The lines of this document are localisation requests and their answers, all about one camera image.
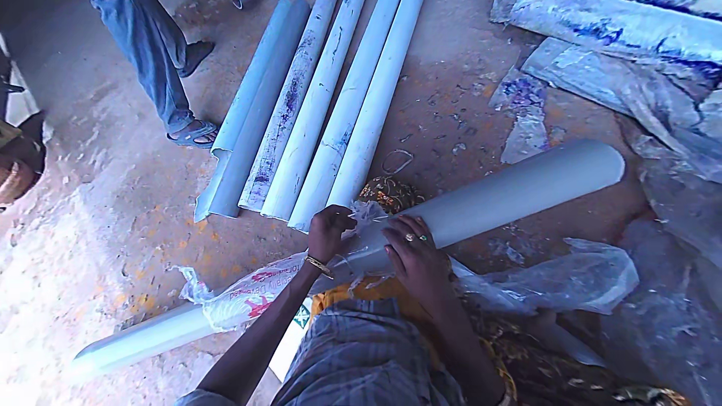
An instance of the gold bracelet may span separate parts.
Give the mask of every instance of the gold bracelet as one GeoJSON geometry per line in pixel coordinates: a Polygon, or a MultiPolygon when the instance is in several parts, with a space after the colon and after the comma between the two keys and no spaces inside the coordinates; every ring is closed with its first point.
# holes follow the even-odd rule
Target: gold bracelet
{"type": "Polygon", "coordinates": [[[316,258],[313,258],[311,255],[306,256],[306,262],[309,262],[314,267],[319,268],[321,270],[321,273],[324,274],[330,280],[334,279],[334,273],[331,272],[331,270],[326,265],[324,265],[323,262],[317,260],[316,258]]]}

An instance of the leg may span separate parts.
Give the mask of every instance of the leg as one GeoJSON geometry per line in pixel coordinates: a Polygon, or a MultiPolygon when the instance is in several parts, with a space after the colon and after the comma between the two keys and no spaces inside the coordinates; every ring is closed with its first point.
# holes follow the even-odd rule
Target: leg
{"type": "Polygon", "coordinates": [[[158,0],[139,0],[139,3],[155,21],[165,49],[168,50],[170,60],[173,61],[173,66],[176,69],[183,68],[186,65],[186,49],[188,47],[183,31],[158,0]]]}
{"type": "Polygon", "coordinates": [[[176,133],[191,124],[194,117],[175,64],[166,49],[159,28],[162,22],[148,11],[147,4],[150,3],[157,1],[92,0],[93,6],[100,10],[103,24],[135,66],[138,80],[155,104],[165,128],[169,133],[176,133]]]}

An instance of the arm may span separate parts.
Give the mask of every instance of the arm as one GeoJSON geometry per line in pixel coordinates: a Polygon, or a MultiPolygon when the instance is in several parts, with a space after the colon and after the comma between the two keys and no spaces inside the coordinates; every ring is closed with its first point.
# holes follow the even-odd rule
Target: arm
{"type": "MultiPolygon", "coordinates": [[[[308,236],[311,257],[323,263],[331,260],[339,250],[341,233],[355,226],[355,220],[348,218],[350,213],[346,207],[329,206],[313,217],[308,236]]],[[[198,389],[245,405],[319,275],[319,268],[304,262],[288,286],[208,371],[198,389]]]]}
{"type": "Polygon", "coordinates": [[[446,254],[435,248],[431,232],[420,217],[402,215],[388,223],[391,227],[382,233],[391,244],[386,246],[389,259],[399,281],[431,315],[446,368],[470,404],[497,405],[504,397],[504,382],[453,292],[446,254]],[[408,241],[409,234],[416,237],[408,241]]]}

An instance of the hand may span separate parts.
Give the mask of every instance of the hand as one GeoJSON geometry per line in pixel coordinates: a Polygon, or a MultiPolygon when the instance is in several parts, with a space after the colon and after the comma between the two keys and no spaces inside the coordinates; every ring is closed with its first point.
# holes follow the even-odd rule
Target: hand
{"type": "Polygon", "coordinates": [[[331,261],[341,250],[341,233],[356,227],[350,214],[351,209],[335,204],[316,213],[308,233],[308,255],[324,264],[331,261]]]}
{"type": "Polygon", "coordinates": [[[396,269],[396,277],[428,311],[436,299],[455,298],[449,277],[451,262],[446,254],[436,249],[431,231],[421,217],[399,215],[390,219],[390,228],[381,233],[391,245],[386,246],[388,258],[396,269]],[[407,235],[414,236],[412,241],[407,235]]]}

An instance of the concrete floor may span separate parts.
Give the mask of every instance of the concrete floor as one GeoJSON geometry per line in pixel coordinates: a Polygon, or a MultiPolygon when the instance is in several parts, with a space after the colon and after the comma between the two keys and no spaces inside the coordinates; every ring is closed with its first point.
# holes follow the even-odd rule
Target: concrete floor
{"type": "MultiPolygon", "coordinates": [[[[194,224],[195,198],[214,159],[165,140],[134,71],[87,1],[31,3],[36,7],[0,12],[0,30],[53,131],[38,185],[0,215],[0,398],[18,405],[170,405],[237,334],[216,334],[83,384],[71,382],[64,366],[123,321],[178,306],[184,279],[173,265],[195,267],[212,288],[224,288],[302,251],[305,236],[249,212],[194,224]]],[[[196,115],[220,123],[276,2],[242,12],[227,0],[163,3],[189,42],[217,42],[183,83],[196,115]]],[[[362,20],[374,2],[367,3],[362,20]]],[[[428,197],[502,169],[513,118],[487,107],[489,96],[541,38],[489,23],[490,4],[426,0],[370,176],[383,173],[384,157],[397,148],[415,155],[398,178],[428,197]],[[491,72],[499,79],[480,77],[491,72]],[[466,127],[457,129],[460,120],[466,127]],[[459,142],[467,148],[454,155],[459,142]]],[[[547,128],[566,129],[566,139],[614,145],[627,158],[627,175],[449,248],[479,273],[515,265],[491,255],[490,238],[510,241],[531,265],[563,254],[564,237],[614,241],[646,208],[635,156],[611,111],[548,89],[546,113],[547,128]]]]}

